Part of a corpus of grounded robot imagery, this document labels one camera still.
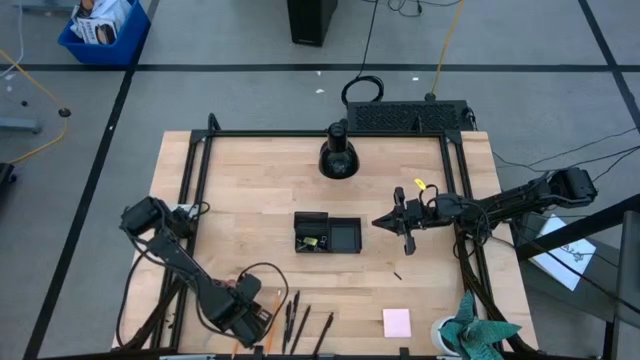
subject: blue bin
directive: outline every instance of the blue bin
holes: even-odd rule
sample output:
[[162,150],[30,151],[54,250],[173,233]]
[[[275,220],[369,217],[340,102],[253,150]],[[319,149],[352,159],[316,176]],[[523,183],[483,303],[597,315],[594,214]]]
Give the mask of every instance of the blue bin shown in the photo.
[[73,56],[84,64],[128,65],[136,52],[138,43],[149,28],[150,22],[138,0],[127,0],[131,11],[118,32],[116,42],[111,45],[85,44],[71,31],[73,22],[69,23],[58,37],[58,44],[71,51]]

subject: gray carpet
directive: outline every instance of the gray carpet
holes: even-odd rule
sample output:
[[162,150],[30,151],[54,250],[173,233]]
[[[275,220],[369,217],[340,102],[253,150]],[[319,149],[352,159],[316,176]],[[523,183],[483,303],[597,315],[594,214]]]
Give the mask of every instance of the gray carpet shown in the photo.
[[[150,1],[143,2],[147,7]],[[620,64],[640,63],[638,4],[632,0],[589,2]],[[372,4],[341,1],[323,48],[291,44],[284,0],[216,2],[162,0],[142,64],[359,63]],[[409,3],[406,11],[414,11]],[[370,63],[433,64],[455,6],[424,6],[423,16],[404,18],[378,8]],[[57,45],[64,16],[25,14],[25,63],[74,64]],[[0,31],[14,34],[15,9],[0,4]],[[0,48],[19,53],[16,36]],[[577,1],[468,1],[450,45],[447,63],[605,65]],[[69,232],[98,143],[122,81],[122,73],[47,72],[33,76],[73,110],[65,139],[17,168],[19,181],[0,205],[0,358],[22,357],[44,294]],[[216,113],[225,129],[321,129],[345,116],[340,102],[350,71],[137,72],[80,235],[69,274],[41,356],[106,351],[133,251],[117,229],[125,205],[150,186],[162,133],[205,126]],[[385,100],[420,100],[433,72],[378,71]],[[634,94],[640,74],[624,74]],[[39,135],[0,133],[0,161],[54,138],[63,123],[53,105],[21,76],[0,79],[0,116],[35,117]],[[353,87],[352,100],[368,100],[375,88]],[[613,77],[601,73],[444,72],[440,99],[465,99],[493,150],[527,163],[634,126]],[[19,105],[27,100],[29,107]],[[545,164],[565,166],[633,146],[638,133],[603,142]],[[593,174],[612,161],[586,166]],[[632,155],[597,183],[600,194],[588,213],[638,193],[640,155]],[[499,171],[504,188],[534,174]],[[619,229],[595,236],[619,246]],[[599,355],[604,323],[529,291],[541,349],[552,354]],[[637,329],[625,328],[620,358],[640,351]]]

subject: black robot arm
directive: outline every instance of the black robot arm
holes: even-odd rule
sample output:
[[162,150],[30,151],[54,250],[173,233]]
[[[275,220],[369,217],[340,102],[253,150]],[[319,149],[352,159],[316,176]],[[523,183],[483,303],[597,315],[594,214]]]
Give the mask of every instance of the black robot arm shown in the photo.
[[[235,286],[211,278],[184,250],[180,240],[193,235],[189,213],[177,208],[170,211],[159,199],[146,197],[121,216],[120,228],[132,242],[146,245],[195,292],[204,316],[221,332],[231,330],[247,347],[259,341],[272,314],[253,301],[260,291],[258,278],[244,274]],[[151,240],[139,236],[154,230]]]
[[501,221],[530,211],[542,213],[551,205],[564,208],[587,206],[596,195],[589,174],[579,168],[545,173],[526,185],[480,200],[451,193],[439,194],[436,188],[436,196],[426,205],[422,201],[422,192],[418,199],[408,200],[405,204],[404,190],[397,187],[393,210],[374,220],[373,225],[404,235],[405,254],[411,255],[416,250],[411,235],[414,229],[424,230],[456,222],[459,229],[473,235],[488,232]]

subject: yellow tag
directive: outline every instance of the yellow tag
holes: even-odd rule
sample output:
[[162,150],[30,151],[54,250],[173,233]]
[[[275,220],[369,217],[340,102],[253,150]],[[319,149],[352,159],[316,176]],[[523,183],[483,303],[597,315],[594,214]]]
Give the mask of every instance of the yellow tag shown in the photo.
[[422,191],[427,190],[427,185],[425,185],[425,184],[424,184],[424,182],[423,182],[422,180],[420,180],[420,179],[414,179],[413,181],[416,183],[416,185],[418,185],[418,187],[420,188],[420,190],[422,190]]
[[306,237],[302,240],[302,242],[307,245],[316,246],[316,244],[318,243],[318,239]]

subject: wooden table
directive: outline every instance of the wooden table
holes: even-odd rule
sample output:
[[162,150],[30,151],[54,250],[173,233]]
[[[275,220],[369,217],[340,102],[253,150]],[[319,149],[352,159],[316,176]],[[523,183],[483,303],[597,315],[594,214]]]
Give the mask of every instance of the wooden table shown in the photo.
[[[189,136],[189,132],[164,135],[151,195],[168,204],[177,202]],[[463,140],[474,196],[499,192],[487,134],[463,133]],[[403,238],[374,228],[371,220],[392,209],[394,187],[403,186],[407,198],[416,197],[419,189],[414,178],[446,191],[438,141],[351,138],[360,156],[360,170],[340,181],[327,179],[318,171],[318,151],[323,141],[319,137],[215,138],[204,196],[211,211],[200,221],[196,261],[218,279],[235,279],[243,268],[259,261],[278,265],[291,286],[290,299],[296,290],[301,291],[296,329],[304,309],[312,305],[297,354],[313,351],[330,312],[335,313],[335,320],[321,352],[393,355],[398,354],[399,347],[408,347],[416,355],[437,354],[430,341],[431,324],[455,315],[463,294],[460,267],[452,254],[453,227],[414,231],[416,253],[405,256]],[[453,147],[450,154],[460,192]],[[193,187],[196,176],[194,171]],[[360,217],[362,253],[296,254],[295,211]],[[494,235],[511,241],[506,225],[498,226]],[[537,347],[514,250],[491,239],[485,253],[498,308],[510,322],[521,325],[522,338]],[[158,301],[163,272],[146,260],[136,271],[121,327],[125,339],[134,334]],[[252,273],[263,286],[256,300],[271,311],[277,289],[283,288],[282,280],[269,268],[257,268]],[[204,329],[196,318],[191,292],[187,299],[180,352],[230,353],[234,341]],[[388,308],[410,309],[411,338],[384,338],[382,310]],[[172,317],[170,311],[166,327],[171,326]],[[278,316],[271,353],[281,351],[283,323],[284,316]],[[168,343],[169,331],[163,333]]]

